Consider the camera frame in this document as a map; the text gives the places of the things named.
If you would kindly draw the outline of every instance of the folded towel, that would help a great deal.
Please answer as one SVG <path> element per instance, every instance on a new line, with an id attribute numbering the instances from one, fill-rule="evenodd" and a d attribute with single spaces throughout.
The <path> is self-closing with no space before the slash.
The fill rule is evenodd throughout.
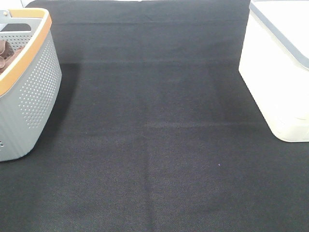
<path id="1" fill-rule="evenodd" d="M 19 53 L 24 49 L 24 47 L 20 47 L 19 49 L 16 50 L 16 52 L 9 56 L 7 59 L 4 59 L 4 65 L 3 65 L 3 61 L 1 62 L 0 59 L 0 74 L 4 72 L 4 70 L 7 69 L 7 67 L 16 59 L 16 57 L 19 55 Z"/>
<path id="2" fill-rule="evenodd" d="M 3 57 L 0 57 L 0 69 L 4 68 L 5 66 L 5 59 Z"/>
<path id="3" fill-rule="evenodd" d="M 10 53 L 10 45 L 5 40 L 0 40 L 0 57 L 6 59 Z"/>

